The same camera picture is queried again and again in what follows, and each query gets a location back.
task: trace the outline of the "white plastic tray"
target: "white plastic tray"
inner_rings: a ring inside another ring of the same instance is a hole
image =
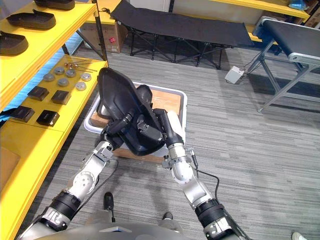
[[[142,85],[144,83],[133,82],[133,84],[138,86],[138,85]],[[187,95],[183,91],[180,91],[180,90],[170,89],[170,88],[161,87],[161,86],[153,86],[153,85],[149,85],[149,84],[148,84],[148,86],[152,90],[158,90],[158,91],[162,91],[165,93],[180,95],[181,98],[180,98],[179,121],[182,126],[182,135],[183,135],[182,138],[183,138],[184,143],[186,143],[187,101],[188,101]],[[89,113],[85,117],[84,123],[83,123],[84,128],[86,130],[88,130],[89,132],[92,132],[92,133],[96,133],[96,134],[100,134],[103,129],[101,127],[96,127],[96,126],[92,125],[91,116],[97,111],[99,102],[100,102],[100,97],[98,96],[97,99],[95,100],[95,102],[93,103]],[[123,144],[121,146],[121,148],[128,149],[126,144]],[[164,155],[167,155],[167,154],[168,154],[168,149],[166,148],[165,145],[161,149],[159,149],[158,151],[152,153],[152,155],[157,156],[157,157],[163,157]]]

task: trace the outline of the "black fabric cot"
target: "black fabric cot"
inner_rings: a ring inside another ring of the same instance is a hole
[[[132,32],[130,53],[132,56],[147,50],[142,49],[133,52],[135,36],[138,36],[150,45],[152,60],[154,59],[155,51],[158,51],[174,63],[197,57],[196,65],[198,66],[200,60],[205,58],[206,54],[220,50],[219,64],[207,58],[214,66],[220,68],[222,49],[253,45],[244,23],[202,19],[171,12],[136,8],[125,0],[122,0],[110,15]],[[153,40],[148,40],[143,36],[144,34],[152,34]],[[159,36],[172,37],[173,39],[168,40],[167,43],[176,42],[176,51],[178,43],[184,41],[197,54],[176,60],[177,52],[175,51],[174,59],[172,59],[159,49],[157,44]],[[204,43],[204,46],[200,49],[196,47],[197,44],[192,44],[190,41]]]

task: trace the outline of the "white sneaker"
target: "white sneaker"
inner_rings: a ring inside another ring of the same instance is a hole
[[[307,240],[304,236],[301,235],[299,232],[294,232],[292,234],[292,240]]]

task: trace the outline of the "yellow shelf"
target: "yellow shelf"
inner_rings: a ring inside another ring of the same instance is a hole
[[[27,50],[17,56],[1,56],[0,112],[68,38],[94,14],[97,7],[91,3],[77,2],[73,9],[62,11],[38,7],[31,2],[17,13],[31,13],[32,9],[54,14],[56,25],[49,30],[35,30],[10,25],[6,19],[0,21],[2,31],[23,35],[29,44]]]
[[[55,67],[63,66],[64,62],[83,59],[86,58],[65,55]],[[78,91],[74,87],[79,81],[81,71],[77,72],[76,77],[68,79],[69,86],[66,87],[58,87],[57,80],[60,76],[57,75],[52,82],[42,81],[39,86],[47,88],[49,95],[43,101],[27,98],[21,104],[35,111],[32,118],[27,123],[10,119],[0,130],[1,146],[20,156],[17,166],[1,191],[2,240],[14,239],[53,161],[94,90],[99,70],[108,65],[106,61],[89,60],[91,63],[87,67],[97,72],[90,72],[92,79],[85,82],[84,91]],[[51,102],[52,95],[58,89],[70,92],[71,98],[67,105]],[[59,113],[60,117],[53,127],[36,122],[44,109]]]
[[[296,10],[288,7],[287,0],[209,0],[212,2],[239,5],[243,7],[261,9],[274,13],[286,14],[302,18],[305,22],[309,15],[305,11]]]
[[[99,7],[99,14],[100,14],[100,21],[101,24],[107,24],[107,25],[114,25],[115,20],[111,19],[110,14],[102,11],[102,8],[109,9],[110,12],[115,10],[116,6],[121,2],[121,0],[97,0],[98,7]],[[89,19],[86,21],[86,23],[96,23],[96,19],[94,16],[89,17]]]

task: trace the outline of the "metal disc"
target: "metal disc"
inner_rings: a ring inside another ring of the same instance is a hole
[[[87,85],[83,82],[83,81],[78,81],[76,84],[75,84],[75,88],[79,91],[83,91],[87,88]]]
[[[87,73],[87,72],[82,73],[81,80],[83,80],[85,82],[90,81],[91,80],[91,74]]]
[[[52,82],[53,80],[55,80],[55,75],[53,75],[52,73],[47,73],[47,74],[43,75],[42,80],[44,80],[46,82]]]
[[[66,78],[60,78],[60,79],[58,80],[58,85],[59,85],[60,87],[66,87],[66,86],[69,85],[69,81],[68,81],[68,79],[66,79]]]
[[[76,76],[76,70],[74,69],[68,69],[66,72],[65,72],[65,75],[68,77],[68,78],[73,78]]]
[[[65,73],[65,68],[63,66],[58,66],[54,69],[54,74],[62,75]]]

